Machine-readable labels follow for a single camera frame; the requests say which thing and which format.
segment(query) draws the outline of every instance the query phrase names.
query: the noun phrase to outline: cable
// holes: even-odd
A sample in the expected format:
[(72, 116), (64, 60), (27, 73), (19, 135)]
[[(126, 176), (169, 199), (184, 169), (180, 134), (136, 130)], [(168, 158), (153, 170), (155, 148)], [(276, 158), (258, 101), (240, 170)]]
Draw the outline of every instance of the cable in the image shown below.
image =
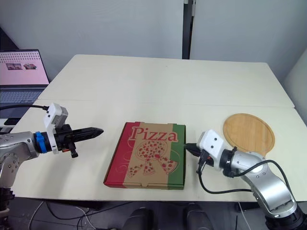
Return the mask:
[(224, 193), (234, 193), (234, 192), (251, 192), (250, 189), (245, 189), (245, 188), (238, 188), (238, 189), (231, 189), (231, 190), (224, 190), (224, 191), (217, 191), (217, 192), (213, 192), (210, 191), (209, 189), (207, 189), (203, 182), (202, 182), (202, 178), (201, 178), (201, 166), (198, 167), (198, 178), (200, 180), (200, 184), (202, 186), (202, 188), (207, 192), (207, 193), (211, 193), (211, 194), (224, 194)]
[(49, 106), (41, 106), (41, 105), (34, 105), (34, 104), (16, 104), (16, 105), (8, 105), (8, 106), (3, 106), (0, 107), (0, 110), (4, 110), (4, 109), (12, 109), (12, 108), (21, 108), (21, 107), (26, 107), (26, 108), (40, 108), (43, 110), (48, 110)]
[(237, 226), (238, 226), (238, 215), (236, 216), (236, 228), (237, 228)]
[(280, 167), (280, 165), (279, 165), (277, 162), (273, 161), (273, 160), (265, 160), (265, 161), (262, 161), (262, 162), (260, 162), (260, 163), (257, 163), (257, 164), (255, 164), (254, 166), (250, 167), (249, 169), (245, 170), (244, 172), (235, 174), (234, 177), (243, 176), (243, 175), (245, 175), (246, 173), (248, 173), (248, 172), (250, 172), (250, 171), (256, 169), (257, 167), (259, 167), (259, 166), (261, 166), (261, 165), (263, 165), (263, 164), (267, 164), (267, 163), (273, 163), (273, 164), (275, 164), (275, 166), (279, 169), (279, 171), (280, 171), (281, 174), (283, 175), (284, 182), (285, 182), (286, 186), (288, 187), (290, 193), (292, 193), (291, 188), (290, 188), (290, 184), (289, 184), (288, 179), (287, 179), (287, 177), (286, 177), (286, 174), (284, 173), (284, 171), (283, 171), (283, 169)]
[(83, 220), (84, 217), (81, 217), (79, 220), (78, 220), (78, 223), (77, 223), (77, 230), (78, 230), (78, 227), (79, 227), (79, 222), (80, 222), (80, 226), (81, 228), (83, 229), (83, 226), (82, 226), (82, 220)]
[[(129, 201), (129, 202), (126, 202), (126, 203), (124, 203), (124, 204), (120, 204), (120, 205), (116, 205), (116, 206), (113, 206), (113, 207), (110, 207), (110, 208), (106, 208), (106, 209), (101, 210), (101, 211), (98, 211), (98, 212), (93, 212), (93, 213), (91, 213), (91, 214), (87, 214), (87, 216), (91, 216), (91, 215), (94, 215), (94, 214), (97, 214), (97, 213), (105, 212), (105, 211), (114, 209), (114, 208), (116, 208), (116, 207), (120, 207), (120, 206), (123, 206), (123, 205), (130, 204), (130, 203), (132, 203), (132, 202), (133, 202), (133, 201)], [(57, 218), (57, 219), (69, 220), (69, 219), (79, 219), (79, 218), (85, 217), (85, 215), (82, 215), (82, 216), (79, 216), (79, 217), (61, 218), (61, 217), (56, 216), (56, 215), (53, 213), (53, 211), (52, 211), (51, 208), (50, 208), (50, 204), (49, 204), (48, 202), (46, 202), (46, 204), (47, 204), (47, 208), (48, 208), (49, 212), (51, 213), (51, 215), (53, 215), (53, 216), (54, 216), (55, 218)]]
[(246, 224), (248, 225), (248, 229), (249, 229), (249, 230), (251, 230), (251, 228), (250, 228), (250, 226), (249, 226), (249, 224), (248, 224), (248, 221), (246, 220), (245, 215), (244, 215), (244, 213), (243, 213), (243, 210), (242, 210), (241, 204), (240, 204), (240, 202), (238, 202), (238, 203), (239, 203), (239, 207), (240, 207), (241, 212), (242, 212), (242, 216), (243, 216), (243, 218), (244, 218), (244, 220), (245, 220)]
[(90, 222), (90, 220), (89, 220), (89, 218), (87, 217), (87, 214), (84, 212), (84, 210), (83, 210), (82, 208), (79, 208), (79, 207), (76, 207), (76, 208), (79, 209), (79, 210), (81, 210), (81, 211), (84, 213), (84, 215), (85, 215), (85, 217), (86, 217), (88, 223), (93, 227), (93, 229), (96, 229), (96, 228), (92, 225), (92, 223)]
[(39, 208), (43, 205), (44, 201), (42, 201), (39, 206), (35, 209), (33, 215), (31, 216), (31, 219), (30, 219), (30, 222), (29, 222), (29, 225), (28, 225), (28, 230), (31, 230), (31, 224), (32, 224), (32, 221), (34, 219), (34, 216), (35, 214), (37, 213), (37, 211), (39, 210)]

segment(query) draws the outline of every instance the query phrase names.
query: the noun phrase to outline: pizza box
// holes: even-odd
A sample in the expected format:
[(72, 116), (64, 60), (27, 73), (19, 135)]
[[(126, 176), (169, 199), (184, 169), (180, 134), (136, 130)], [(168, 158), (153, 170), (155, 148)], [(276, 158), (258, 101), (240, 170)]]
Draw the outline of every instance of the pizza box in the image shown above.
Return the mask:
[(127, 122), (104, 184), (116, 188), (183, 189), (186, 127)]

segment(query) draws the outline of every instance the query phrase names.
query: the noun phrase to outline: wooden pizza board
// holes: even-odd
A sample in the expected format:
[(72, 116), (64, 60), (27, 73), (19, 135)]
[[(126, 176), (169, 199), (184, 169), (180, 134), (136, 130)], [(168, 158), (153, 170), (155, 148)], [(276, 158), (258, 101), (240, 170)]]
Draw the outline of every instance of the wooden pizza board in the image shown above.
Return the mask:
[(257, 152), (262, 156), (274, 147), (274, 133), (267, 123), (250, 114), (234, 114), (226, 119), (223, 133), (231, 146), (243, 152)]

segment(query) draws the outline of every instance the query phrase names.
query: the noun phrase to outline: white table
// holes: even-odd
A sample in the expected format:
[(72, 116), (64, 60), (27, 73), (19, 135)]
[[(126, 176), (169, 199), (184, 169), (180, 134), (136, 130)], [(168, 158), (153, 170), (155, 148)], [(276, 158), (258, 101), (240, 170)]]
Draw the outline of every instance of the white table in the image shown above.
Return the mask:
[[(293, 108), (214, 106), (170, 103), (113, 103), (78, 100), (37, 100), (36, 104), (59, 103), (69, 111), (67, 123), (73, 129), (99, 127), (104, 133), (97, 138), (77, 142), (79, 157), (69, 152), (41, 154), (25, 161), (18, 172), (13, 191), (17, 196), (74, 200), (199, 200), (255, 201), (251, 193), (211, 195), (202, 190), (195, 173), (198, 159), (187, 153), (184, 190), (149, 190), (109, 188), (103, 184), (107, 168), (126, 121), (178, 123), (187, 126), (187, 142), (196, 142), (201, 132), (214, 129), (223, 135), (223, 122), (235, 113), (250, 113), (266, 121), (275, 134), (275, 146), (267, 158), (284, 169), (295, 198), (307, 200), (305, 142), (307, 128)], [(43, 110), (31, 108), (15, 132), (44, 131)], [(272, 171), (281, 176), (272, 166)], [(217, 191), (248, 188), (239, 178), (230, 179), (211, 167), (203, 172), (204, 183)]]
[(266, 63), (75, 55), (39, 99), (294, 107)]
[[(187, 142), (202, 131), (222, 135), (224, 121), (235, 113), (263, 119), (275, 133), (267, 158), (280, 163), (297, 200), (307, 200), (304, 152), (307, 128), (291, 100), (265, 63), (175, 60), (77, 55), (40, 95), (36, 104), (67, 108), (73, 129), (99, 127), (99, 137), (76, 143), (69, 152), (41, 154), (24, 162), (13, 190), (17, 196), (75, 200), (255, 201), (250, 193), (211, 195), (201, 189), (197, 161), (187, 153), (184, 190), (120, 189), (103, 185), (119, 136), (127, 121), (178, 123), (187, 126)], [(31, 108), (14, 132), (44, 131), (43, 110)], [(272, 166), (277, 175), (280, 173)], [(212, 190), (248, 188), (205, 168)]]

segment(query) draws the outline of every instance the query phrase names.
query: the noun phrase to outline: red stripe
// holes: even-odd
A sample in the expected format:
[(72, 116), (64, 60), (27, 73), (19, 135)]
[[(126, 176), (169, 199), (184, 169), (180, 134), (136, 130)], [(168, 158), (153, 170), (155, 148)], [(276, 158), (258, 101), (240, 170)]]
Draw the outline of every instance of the red stripe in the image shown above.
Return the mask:
[(126, 188), (123, 183), (129, 166), (135, 140), (129, 140), (132, 127), (139, 127), (140, 122), (127, 122), (120, 137), (116, 153), (114, 154), (105, 185), (109, 187)]

